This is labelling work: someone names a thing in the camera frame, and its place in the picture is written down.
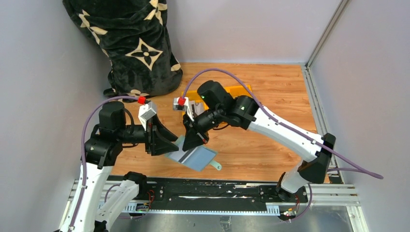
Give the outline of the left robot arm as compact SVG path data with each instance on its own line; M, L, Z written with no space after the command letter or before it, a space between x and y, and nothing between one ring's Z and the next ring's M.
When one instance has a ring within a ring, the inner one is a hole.
M154 103L140 103L138 125L134 121L127 123L132 115L120 101L107 101L97 107L99 122L90 138L82 139L79 183L60 228L62 232L107 232L131 200L155 199L147 177L128 172L114 193L100 202L105 183L124 148L143 144L152 156L178 151L177 136L160 122Z

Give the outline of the black floral blanket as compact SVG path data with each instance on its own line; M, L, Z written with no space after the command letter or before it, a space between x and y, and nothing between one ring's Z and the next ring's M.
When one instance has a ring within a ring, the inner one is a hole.
M79 30L108 57L107 98L167 95L182 82L164 0L64 0Z

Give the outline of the white cards in bin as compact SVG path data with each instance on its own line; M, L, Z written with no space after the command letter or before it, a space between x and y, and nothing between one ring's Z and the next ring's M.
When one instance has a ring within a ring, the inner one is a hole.
M189 107L191 109L193 117L197 117L205 111L203 102L189 101Z

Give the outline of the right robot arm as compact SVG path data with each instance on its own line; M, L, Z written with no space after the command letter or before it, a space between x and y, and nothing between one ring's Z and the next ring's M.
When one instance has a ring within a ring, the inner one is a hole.
M175 109L185 111L184 151L207 144L208 131L225 122L228 126L267 136L301 158L302 161L291 171L284 172L277 183L274 195L283 202L293 198L308 183L324 182L332 158L330 150L336 143L334 135L311 133L280 117L274 118L273 113L254 98L246 95L233 97L219 82L211 80L203 83L197 94L208 107L198 115L192 112L187 97L175 99Z

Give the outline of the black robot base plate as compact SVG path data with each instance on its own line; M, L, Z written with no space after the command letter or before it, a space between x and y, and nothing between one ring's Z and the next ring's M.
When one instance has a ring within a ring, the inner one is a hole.
M262 181L149 177L145 190L135 199L147 202L153 198L152 210L221 213L261 213L268 210L268 203L295 206L297 202L308 202L305 187L283 201L276 185Z

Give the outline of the yellow bin with white cards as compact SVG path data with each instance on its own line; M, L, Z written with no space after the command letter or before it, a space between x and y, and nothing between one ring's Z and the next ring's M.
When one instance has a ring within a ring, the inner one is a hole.
M194 91L194 90L188 91L187 94L186 94L186 97L189 98L189 101L196 101L196 102L203 102L203 103L204 103L202 97L199 96L199 95L197 94L197 92ZM204 107L205 107L205 110L208 109L208 107L207 107L207 105L206 105L205 103L204 103Z

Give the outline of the grey card with magnetic stripe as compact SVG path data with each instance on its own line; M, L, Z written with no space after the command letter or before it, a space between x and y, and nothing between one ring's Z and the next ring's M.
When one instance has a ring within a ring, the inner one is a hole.
M175 152L171 152L168 154L168 158L183 163L187 158L189 158L194 152L196 152L200 147L196 147L187 151L179 150Z

